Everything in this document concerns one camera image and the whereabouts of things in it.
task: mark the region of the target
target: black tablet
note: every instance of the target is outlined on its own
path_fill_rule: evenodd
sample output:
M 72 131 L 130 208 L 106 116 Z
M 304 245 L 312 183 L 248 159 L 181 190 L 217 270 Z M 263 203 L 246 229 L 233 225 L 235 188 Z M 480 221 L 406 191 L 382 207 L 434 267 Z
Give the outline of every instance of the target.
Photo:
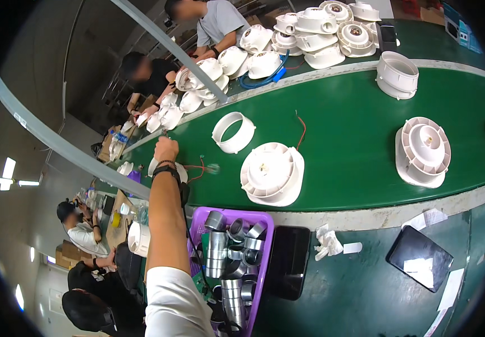
M 437 292 L 446 279 L 454 258 L 411 226 L 405 226 L 394 242 L 386 261 Z

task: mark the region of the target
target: red wire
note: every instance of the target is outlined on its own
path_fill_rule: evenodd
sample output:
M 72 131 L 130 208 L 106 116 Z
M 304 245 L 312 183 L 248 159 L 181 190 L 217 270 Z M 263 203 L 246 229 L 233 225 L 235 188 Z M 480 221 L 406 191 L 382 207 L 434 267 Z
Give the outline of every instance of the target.
M 302 62 L 296 66 L 296 67 L 292 67 L 292 68 L 286 68 L 286 69 L 297 69 L 298 67 L 300 67 L 306 60 L 302 60 Z
M 196 180 L 196 179 L 199 179 L 201 177 L 203 177 L 203 173 L 205 173 L 205 164 L 203 163 L 203 158 L 199 157 L 199 160 L 201 161 L 201 166 L 194 166 L 194 165 L 186 165 L 186 166 L 192 166 L 192 167 L 199 167 L 201 168 L 201 175 L 199 177 L 195 177 L 195 178 L 192 178 L 190 180 L 188 180 L 187 184 L 190 184 L 190 182 L 192 180 Z
M 302 132 L 302 136 L 300 136 L 299 144 L 297 144 L 297 151 L 298 151 L 299 150 L 300 143 L 302 143 L 302 138 L 304 138 L 304 135 L 306 134 L 306 124 L 304 124 L 304 121 L 302 120 L 302 118 L 299 117 L 299 114 L 297 113 L 296 110 L 295 110 L 295 114 L 297 115 L 297 118 L 302 123 L 302 126 L 304 126 L 304 131 Z

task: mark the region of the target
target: black bag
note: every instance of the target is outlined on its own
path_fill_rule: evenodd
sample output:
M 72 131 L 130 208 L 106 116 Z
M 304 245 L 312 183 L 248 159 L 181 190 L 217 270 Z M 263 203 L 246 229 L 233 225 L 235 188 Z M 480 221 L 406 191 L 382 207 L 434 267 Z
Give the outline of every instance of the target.
M 132 294 L 139 304 L 143 305 L 143 294 L 139 291 L 138 282 L 141 279 L 142 257 L 128 249 L 128 242 L 117 246 L 115 251 L 115 264 L 124 287 Z

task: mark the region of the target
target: crumpled tissue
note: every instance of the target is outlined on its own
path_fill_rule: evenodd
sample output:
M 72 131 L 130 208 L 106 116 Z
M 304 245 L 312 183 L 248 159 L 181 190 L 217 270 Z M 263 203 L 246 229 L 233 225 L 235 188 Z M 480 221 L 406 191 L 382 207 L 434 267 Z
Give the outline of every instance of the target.
M 343 251 L 343 246 L 336 238 L 336 233 L 333 230 L 329 230 L 329 224 L 325 224 L 316 229 L 317 240 L 321 246 L 313 246 L 313 249 L 318 251 L 315 255 L 315 260 L 319 261 L 328 256 L 340 254 Z

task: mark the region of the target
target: water bottle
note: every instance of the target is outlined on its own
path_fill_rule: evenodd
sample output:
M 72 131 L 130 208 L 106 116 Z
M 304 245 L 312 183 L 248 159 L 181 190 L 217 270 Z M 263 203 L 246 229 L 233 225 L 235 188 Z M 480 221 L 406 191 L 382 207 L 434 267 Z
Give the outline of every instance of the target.
M 122 133 L 120 133 L 120 132 L 115 133 L 113 130 L 111 130 L 111 132 L 110 132 L 110 133 L 111 133 L 111 134 L 113 135 L 113 137 L 114 137 L 115 139 L 117 139 L 119 142 L 121 142 L 121 143 L 123 143 L 123 144 L 125 144 L 126 142 L 128 142 L 128 137 L 126 137 L 126 136 L 125 136 L 125 135 L 123 135 Z

